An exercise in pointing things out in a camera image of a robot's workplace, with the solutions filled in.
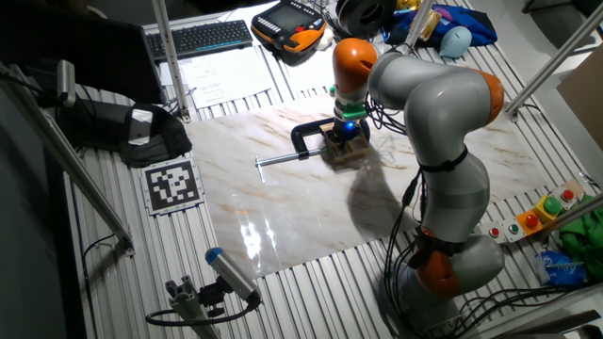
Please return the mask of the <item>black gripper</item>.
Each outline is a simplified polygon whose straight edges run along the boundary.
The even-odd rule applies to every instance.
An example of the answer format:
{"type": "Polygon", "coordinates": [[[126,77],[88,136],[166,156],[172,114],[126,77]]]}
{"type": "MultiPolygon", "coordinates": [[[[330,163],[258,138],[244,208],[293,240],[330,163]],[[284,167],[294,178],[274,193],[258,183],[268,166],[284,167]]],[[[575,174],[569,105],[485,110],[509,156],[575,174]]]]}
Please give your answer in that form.
{"type": "Polygon", "coordinates": [[[362,132],[357,121],[342,121],[334,119],[332,131],[325,133],[326,144],[329,146],[340,146],[341,139],[354,139],[362,132]]]}

